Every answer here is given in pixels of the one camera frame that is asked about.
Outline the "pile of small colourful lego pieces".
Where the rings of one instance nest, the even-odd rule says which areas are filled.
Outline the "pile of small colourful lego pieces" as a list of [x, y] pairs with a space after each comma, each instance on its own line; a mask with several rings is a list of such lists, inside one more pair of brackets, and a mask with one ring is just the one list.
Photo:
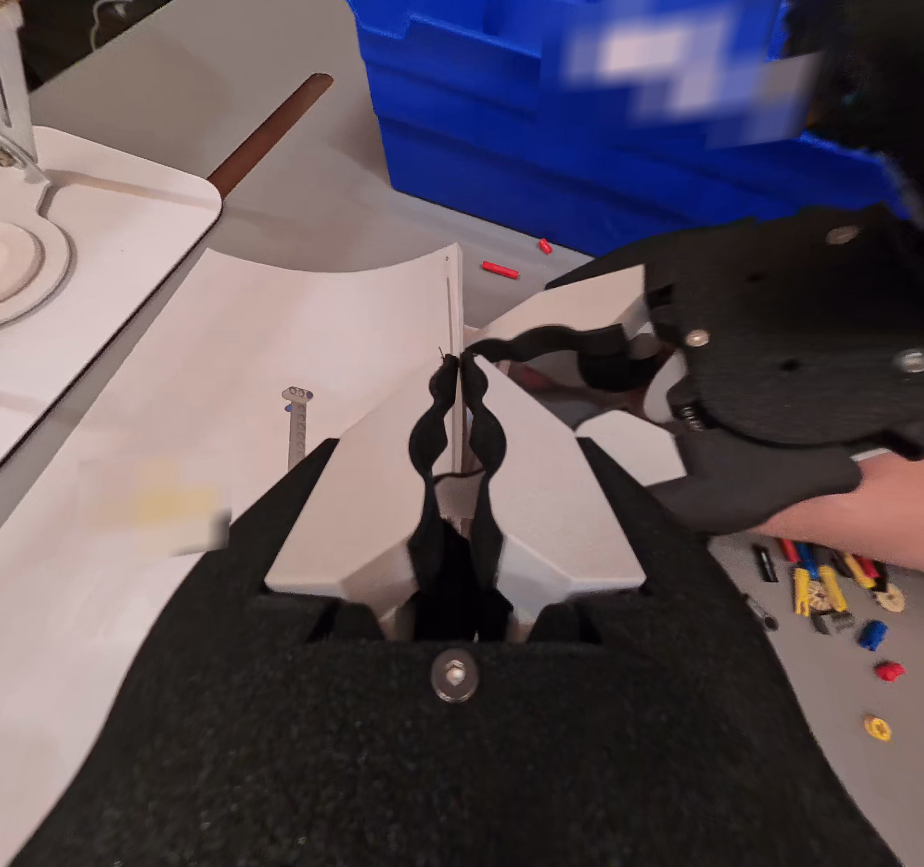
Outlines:
[[775, 549], [752, 543], [750, 550], [764, 583], [789, 582], [796, 616], [808, 620], [822, 635], [849, 635], [860, 649], [874, 654], [878, 680], [894, 684], [907, 676], [902, 662], [882, 654], [889, 624], [864, 617], [865, 605], [848, 599], [847, 587], [853, 585], [861, 599], [879, 610], [897, 615], [907, 609], [907, 596], [884, 562], [791, 539], [778, 539]]

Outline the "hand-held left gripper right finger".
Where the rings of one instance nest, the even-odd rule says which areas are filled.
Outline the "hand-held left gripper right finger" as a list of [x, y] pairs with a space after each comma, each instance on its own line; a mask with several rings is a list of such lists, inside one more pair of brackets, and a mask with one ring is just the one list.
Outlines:
[[638, 590], [646, 574], [573, 431], [484, 357], [461, 366], [483, 468], [471, 558], [511, 605], [508, 637], [524, 642], [548, 606]]

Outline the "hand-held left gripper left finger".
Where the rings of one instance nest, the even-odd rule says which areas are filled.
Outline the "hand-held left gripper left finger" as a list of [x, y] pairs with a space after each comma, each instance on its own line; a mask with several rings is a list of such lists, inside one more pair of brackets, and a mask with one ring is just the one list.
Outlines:
[[459, 366], [428, 357], [341, 434], [265, 576], [270, 591], [359, 606], [389, 640], [416, 635], [460, 537], [437, 492], [460, 466]]

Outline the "white document stand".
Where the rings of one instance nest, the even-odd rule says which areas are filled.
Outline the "white document stand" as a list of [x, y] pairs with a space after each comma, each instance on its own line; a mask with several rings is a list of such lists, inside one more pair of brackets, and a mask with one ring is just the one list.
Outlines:
[[1, 13], [1, 455], [7, 459], [222, 209], [207, 180], [30, 118]]

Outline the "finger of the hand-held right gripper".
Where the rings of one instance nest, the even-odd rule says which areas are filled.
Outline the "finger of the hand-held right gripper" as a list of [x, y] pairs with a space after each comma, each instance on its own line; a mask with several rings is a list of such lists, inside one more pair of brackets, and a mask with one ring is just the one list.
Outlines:
[[575, 436], [591, 440], [635, 481], [654, 486], [683, 479], [687, 469], [672, 432], [668, 389], [687, 376], [681, 353], [657, 363], [652, 380], [608, 397], [614, 407], [581, 422]]
[[493, 363], [572, 352], [591, 358], [653, 356], [653, 325], [637, 265], [531, 296], [482, 330], [466, 351]]

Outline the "instruction booklet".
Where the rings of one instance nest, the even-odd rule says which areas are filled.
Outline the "instruction booklet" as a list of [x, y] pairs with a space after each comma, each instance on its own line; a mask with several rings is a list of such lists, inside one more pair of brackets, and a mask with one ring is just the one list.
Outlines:
[[207, 250], [2, 525], [1, 860], [95, 743], [161, 610], [305, 449], [458, 353], [458, 244], [346, 273]]

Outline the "blue plastic bin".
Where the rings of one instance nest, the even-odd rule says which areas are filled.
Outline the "blue plastic bin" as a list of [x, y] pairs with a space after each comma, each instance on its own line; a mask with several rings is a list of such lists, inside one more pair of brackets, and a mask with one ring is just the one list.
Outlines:
[[790, 0], [345, 0], [391, 185], [588, 255], [883, 204], [895, 169], [805, 132]]

